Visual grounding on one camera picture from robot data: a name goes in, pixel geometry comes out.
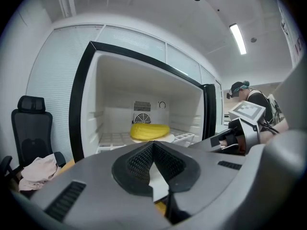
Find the refrigerator fan vent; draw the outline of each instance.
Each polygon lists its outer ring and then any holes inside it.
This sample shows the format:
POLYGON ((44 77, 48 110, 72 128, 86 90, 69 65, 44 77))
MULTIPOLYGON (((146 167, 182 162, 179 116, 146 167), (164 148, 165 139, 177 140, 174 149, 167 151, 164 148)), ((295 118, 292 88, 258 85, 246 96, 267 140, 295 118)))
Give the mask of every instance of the refrigerator fan vent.
POLYGON ((145 113, 137 115, 134 120, 135 124, 150 124, 150 122, 150 117, 145 113))
POLYGON ((150 112, 150 109, 151 109, 150 102, 139 102, 139 101, 136 101, 134 103, 134 111, 150 112))

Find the chair armrest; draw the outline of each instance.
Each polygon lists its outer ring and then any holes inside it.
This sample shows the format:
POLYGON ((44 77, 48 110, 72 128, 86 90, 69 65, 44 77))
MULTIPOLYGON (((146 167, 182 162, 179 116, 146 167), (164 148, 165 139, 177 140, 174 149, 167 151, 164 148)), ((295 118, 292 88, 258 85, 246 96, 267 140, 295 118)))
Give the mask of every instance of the chair armrest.
POLYGON ((63 167, 66 164, 65 158, 60 151, 54 152, 54 157, 56 158, 59 167, 63 167))
POLYGON ((0 170, 3 173, 3 175, 5 175, 6 172, 8 171, 12 159, 13 159, 12 156, 5 156, 4 159, 1 161, 0 170))

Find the black office chair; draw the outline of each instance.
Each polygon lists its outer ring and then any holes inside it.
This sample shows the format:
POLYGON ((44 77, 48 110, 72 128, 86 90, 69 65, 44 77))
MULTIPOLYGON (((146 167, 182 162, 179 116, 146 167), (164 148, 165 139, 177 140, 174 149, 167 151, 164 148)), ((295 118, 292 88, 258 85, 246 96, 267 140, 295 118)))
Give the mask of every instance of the black office chair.
MULTIPOLYGON (((25 167, 37 157, 44 158, 53 153, 50 139, 52 115, 46 112, 45 101, 41 97, 24 95, 17 108, 12 111, 12 127, 19 165, 25 167)), ((55 152, 54 156, 59 167, 66 164, 61 152, 55 152)), ((5 157, 3 160, 6 163, 2 168, 9 169, 12 159, 5 157)))

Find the refrigerator door frame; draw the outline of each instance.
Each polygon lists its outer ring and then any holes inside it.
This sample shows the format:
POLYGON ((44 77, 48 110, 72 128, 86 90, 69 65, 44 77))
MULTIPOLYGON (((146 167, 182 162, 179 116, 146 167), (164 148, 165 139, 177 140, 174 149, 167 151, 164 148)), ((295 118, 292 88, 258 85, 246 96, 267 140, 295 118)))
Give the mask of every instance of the refrigerator door frame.
POLYGON ((130 58, 134 58, 137 60, 141 60, 143 62, 159 67, 163 70, 171 72, 185 79, 186 81, 194 84, 195 86, 201 88, 203 90, 204 111, 205 111, 202 139, 206 138, 208 134, 211 134, 212 125, 210 125, 210 122, 206 121, 206 119, 209 118, 210 120, 212 120, 213 118, 213 117, 208 117, 208 114, 212 113, 212 109, 210 108, 213 107, 212 105, 213 101, 209 100, 208 98, 212 98, 212 100, 215 100, 215 95, 212 96, 211 91, 208 90, 211 89, 212 87, 207 87, 208 84, 202 85, 199 82, 195 81, 194 79, 190 78, 189 76, 183 74, 179 70, 150 56, 146 56, 141 53, 135 52, 133 50, 122 48, 119 46, 90 41, 78 65, 71 89, 71 98, 70 98, 70 107, 69 107, 69 134, 71 142, 71 151, 75 162, 80 161, 81 159, 84 158, 82 138, 81 138, 81 105, 82 105, 83 91, 84 91, 85 81, 87 78, 87 73, 90 64, 92 62, 93 56, 97 50, 115 53, 130 58))

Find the refrigerator shelf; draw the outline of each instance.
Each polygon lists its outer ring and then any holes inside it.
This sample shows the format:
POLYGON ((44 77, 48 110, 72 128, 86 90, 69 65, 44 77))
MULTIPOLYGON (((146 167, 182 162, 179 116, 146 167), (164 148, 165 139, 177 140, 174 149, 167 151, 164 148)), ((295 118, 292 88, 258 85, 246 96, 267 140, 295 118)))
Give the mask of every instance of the refrigerator shelf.
MULTIPOLYGON (((195 134, 177 129, 170 129, 170 133, 175 136, 173 143, 178 143, 187 139, 190 139, 190 143, 192 143, 195 136, 195 134)), ((114 150, 131 144, 135 143, 131 140, 130 133, 103 134, 96 153, 114 150)))

